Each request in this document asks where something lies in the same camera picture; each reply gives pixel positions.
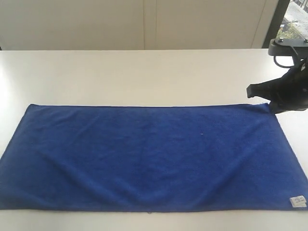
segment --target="blue towel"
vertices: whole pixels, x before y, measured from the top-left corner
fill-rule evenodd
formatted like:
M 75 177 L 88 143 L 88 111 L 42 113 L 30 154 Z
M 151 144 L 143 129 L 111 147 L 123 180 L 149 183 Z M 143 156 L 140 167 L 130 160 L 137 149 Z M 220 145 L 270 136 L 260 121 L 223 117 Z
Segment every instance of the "blue towel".
M 300 195 L 307 177 L 267 104 L 30 105 L 0 160 L 0 209 L 293 210 Z

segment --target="table surface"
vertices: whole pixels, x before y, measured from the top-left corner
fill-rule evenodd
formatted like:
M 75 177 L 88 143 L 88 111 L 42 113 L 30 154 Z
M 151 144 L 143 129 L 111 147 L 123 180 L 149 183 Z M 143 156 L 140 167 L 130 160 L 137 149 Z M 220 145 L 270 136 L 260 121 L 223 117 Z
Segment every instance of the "table surface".
M 267 50 L 1 51 L 0 155 L 30 103 L 195 106 L 263 103 L 246 87 L 281 77 Z M 308 175 L 308 112 L 278 120 Z M 306 231 L 308 212 L 105 213 L 0 211 L 8 231 Z

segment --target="white label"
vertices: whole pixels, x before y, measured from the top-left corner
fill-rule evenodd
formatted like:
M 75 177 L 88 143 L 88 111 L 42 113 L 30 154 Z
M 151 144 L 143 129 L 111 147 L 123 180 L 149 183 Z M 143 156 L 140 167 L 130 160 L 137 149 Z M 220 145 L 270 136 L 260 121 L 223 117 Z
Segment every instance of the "white label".
M 290 198 L 291 204 L 293 208 L 305 208 L 306 205 L 306 199 L 304 196 L 297 196 L 297 197 L 291 197 Z

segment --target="white wall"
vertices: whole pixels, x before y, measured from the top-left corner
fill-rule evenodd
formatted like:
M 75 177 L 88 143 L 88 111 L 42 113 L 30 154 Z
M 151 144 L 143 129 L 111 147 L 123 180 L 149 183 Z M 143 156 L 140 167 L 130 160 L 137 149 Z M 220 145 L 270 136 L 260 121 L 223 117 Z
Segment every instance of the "white wall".
M 278 0 L 2 0 L 4 50 L 260 48 Z

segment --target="towel label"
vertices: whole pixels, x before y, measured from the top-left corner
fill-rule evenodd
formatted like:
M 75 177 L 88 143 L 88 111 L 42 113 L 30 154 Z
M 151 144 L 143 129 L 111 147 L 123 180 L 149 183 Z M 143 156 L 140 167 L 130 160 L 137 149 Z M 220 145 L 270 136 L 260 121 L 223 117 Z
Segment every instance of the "towel label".
M 307 207 L 307 205 L 306 205 L 307 201 L 304 198 L 304 196 L 291 197 L 290 201 L 291 201 L 293 208 L 305 208 L 305 207 Z

